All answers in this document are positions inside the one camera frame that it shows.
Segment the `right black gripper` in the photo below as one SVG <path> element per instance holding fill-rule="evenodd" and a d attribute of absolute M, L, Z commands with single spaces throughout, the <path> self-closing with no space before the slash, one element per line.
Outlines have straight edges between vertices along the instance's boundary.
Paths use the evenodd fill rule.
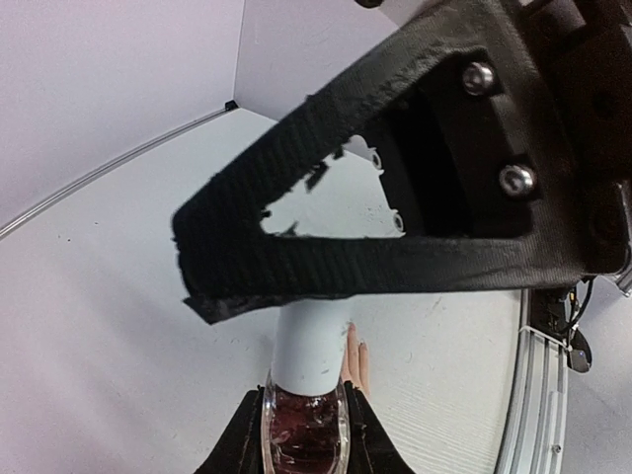
<path fill-rule="evenodd" d="M 631 261 L 631 4 L 506 1 L 552 99 L 571 164 L 542 165 L 534 232 L 507 277 L 617 274 Z"/>

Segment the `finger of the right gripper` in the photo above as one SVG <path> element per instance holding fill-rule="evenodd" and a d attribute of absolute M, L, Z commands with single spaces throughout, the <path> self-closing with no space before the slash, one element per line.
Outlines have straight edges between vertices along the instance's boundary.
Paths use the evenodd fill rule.
<path fill-rule="evenodd" d="M 535 229 L 542 165 L 572 162 L 552 99 L 504 7 L 439 1 L 311 95 L 174 215 L 187 304 L 215 324 L 302 299 L 568 287 L 505 276 Z M 269 205 L 359 135 L 377 149 L 401 238 L 262 228 Z"/>

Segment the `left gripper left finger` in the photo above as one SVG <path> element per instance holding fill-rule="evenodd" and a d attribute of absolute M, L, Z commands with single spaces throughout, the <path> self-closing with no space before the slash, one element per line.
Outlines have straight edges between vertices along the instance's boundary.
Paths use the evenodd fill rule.
<path fill-rule="evenodd" d="M 195 474 L 264 472 L 261 421 L 264 388 L 248 391 L 208 458 Z"/>

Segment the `white nail polish cap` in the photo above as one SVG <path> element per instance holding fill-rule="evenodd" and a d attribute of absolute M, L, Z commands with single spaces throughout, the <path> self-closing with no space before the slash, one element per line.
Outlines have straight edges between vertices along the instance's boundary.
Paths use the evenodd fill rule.
<path fill-rule="evenodd" d="M 283 306 L 277 319 L 271 380 L 282 390 L 315 397 L 338 385 L 352 302 L 302 300 Z"/>

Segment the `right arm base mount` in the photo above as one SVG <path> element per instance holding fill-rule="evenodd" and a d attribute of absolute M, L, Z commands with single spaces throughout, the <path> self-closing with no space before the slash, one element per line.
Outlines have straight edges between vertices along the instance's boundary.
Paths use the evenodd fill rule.
<path fill-rule="evenodd" d="M 593 288 L 589 277 L 572 287 L 531 290 L 527 297 L 526 330 L 562 349 L 576 373 L 588 373 L 593 365 L 591 346 L 580 330 Z"/>

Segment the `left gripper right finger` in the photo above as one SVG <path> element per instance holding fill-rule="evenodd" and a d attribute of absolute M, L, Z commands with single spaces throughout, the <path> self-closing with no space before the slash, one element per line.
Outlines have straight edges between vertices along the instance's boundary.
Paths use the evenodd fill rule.
<path fill-rule="evenodd" d="M 413 474 L 364 394 L 348 381 L 345 391 L 350 418 L 349 474 Z"/>

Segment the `red nail polish bottle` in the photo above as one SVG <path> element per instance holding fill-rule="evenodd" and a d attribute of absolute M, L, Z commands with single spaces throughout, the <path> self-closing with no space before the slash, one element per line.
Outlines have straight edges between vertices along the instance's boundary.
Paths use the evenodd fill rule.
<path fill-rule="evenodd" d="M 342 380 L 317 396 L 296 395 L 268 376 L 261 452 L 265 473 L 345 473 L 351 455 L 348 396 Z"/>

